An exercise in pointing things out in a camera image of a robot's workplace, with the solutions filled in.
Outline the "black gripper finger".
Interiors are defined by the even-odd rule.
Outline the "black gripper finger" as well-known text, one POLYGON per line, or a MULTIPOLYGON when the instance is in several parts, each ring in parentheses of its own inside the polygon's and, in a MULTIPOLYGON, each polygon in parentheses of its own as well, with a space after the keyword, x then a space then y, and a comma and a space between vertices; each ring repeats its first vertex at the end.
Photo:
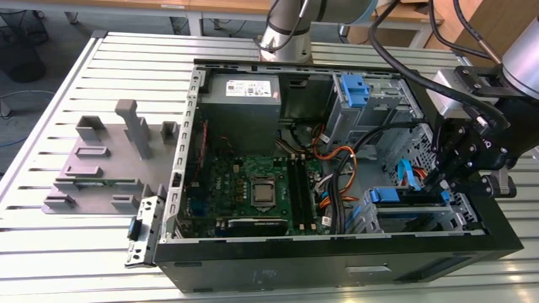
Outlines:
POLYGON ((441 191, 440 182, 454 182, 460 169, 469 159, 469 151, 462 151, 469 134, 464 122, 442 122, 432 134, 430 151, 434 153, 434 168, 424 179, 426 192, 441 191))
POLYGON ((482 181, 477 174, 440 174, 440 184, 452 193, 461 193, 470 196, 492 197, 493 189, 489 181, 482 181))

